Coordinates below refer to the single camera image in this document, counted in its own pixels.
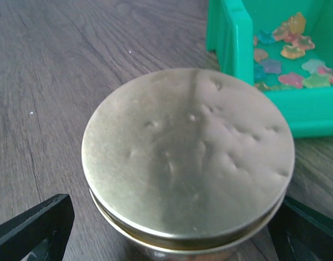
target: tin lid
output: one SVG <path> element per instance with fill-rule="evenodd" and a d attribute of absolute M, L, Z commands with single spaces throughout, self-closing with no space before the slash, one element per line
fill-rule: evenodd
<path fill-rule="evenodd" d="M 130 230 L 166 240 L 231 234 L 266 215 L 291 180 L 278 108 L 220 72 L 171 69 L 110 94 L 84 133 L 90 189 Z"/>

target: metal tin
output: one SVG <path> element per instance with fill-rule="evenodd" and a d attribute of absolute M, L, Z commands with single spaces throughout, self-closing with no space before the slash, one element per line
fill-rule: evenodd
<path fill-rule="evenodd" d="M 110 215 L 100 206 L 97 202 L 95 196 L 90 191 L 90 195 L 94 201 L 95 206 L 98 208 L 99 212 L 106 219 L 106 221 L 115 228 L 119 233 L 125 236 L 130 242 L 135 243 L 135 246 L 141 250 L 142 253 L 146 254 L 154 261 L 195 261 L 195 257 L 198 257 L 197 260 L 201 261 L 224 261 L 229 258 L 233 252 L 236 250 L 237 245 L 248 240 L 258 231 L 260 231 L 275 215 L 279 207 L 281 206 L 284 195 L 279 199 L 276 206 L 270 211 L 267 215 L 262 217 L 256 226 L 252 226 L 248 229 L 247 234 L 243 235 L 241 238 L 230 242 L 229 244 L 218 246 L 215 248 L 200 249 L 200 250 L 175 250 L 167 249 L 157 246 L 156 244 L 149 244 L 139 239 L 139 236 L 131 234 L 129 231 L 125 231 L 124 227 L 120 226 L 119 223 L 115 222 L 114 218 L 111 218 Z"/>
<path fill-rule="evenodd" d="M 122 231 L 168 253 L 198 253 L 239 242 L 276 210 L 294 143 L 255 88 L 220 72 L 171 69 L 100 104 L 82 162 L 95 203 Z"/>

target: green container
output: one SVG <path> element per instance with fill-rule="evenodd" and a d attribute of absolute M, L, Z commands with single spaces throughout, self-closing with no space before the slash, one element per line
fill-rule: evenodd
<path fill-rule="evenodd" d="M 260 29 L 273 31 L 297 12 L 306 18 L 303 34 L 312 37 L 316 48 L 306 51 L 298 63 L 286 59 L 282 73 L 308 77 L 300 65 L 310 58 L 333 69 L 333 0 L 209 0 L 206 48 L 216 52 L 221 72 L 253 85 L 253 36 Z M 270 58 L 281 60 L 284 44 L 267 46 Z M 267 81 L 268 85 L 278 83 L 276 77 Z M 333 135 L 333 87 L 264 93 L 281 110 L 295 138 Z"/>

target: wooden floor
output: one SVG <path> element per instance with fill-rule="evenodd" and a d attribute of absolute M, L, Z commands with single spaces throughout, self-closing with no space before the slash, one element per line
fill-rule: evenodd
<path fill-rule="evenodd" d="M 0 0 L 0 224 L 57 193 L 76 220 L 64 260 L 139 261 L 95 209 L 81 166 L 113 90 L 171 67 L 218 70 L 207 0 Z M 288 193 L 333 218 L 333 138 L 296 141 Z M 265 229 L 231 260 L 277 260 Z"/>

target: tin can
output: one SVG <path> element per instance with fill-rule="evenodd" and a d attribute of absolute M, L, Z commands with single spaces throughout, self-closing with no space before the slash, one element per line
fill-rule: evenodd
<path fill-rule="evenodd" d="M 100 104 L 82 162 L 100 213 L 147 256 L 222 261 L 279 208 L 294 143 L 278 108 L 252 86 L 171 69 Z"/>

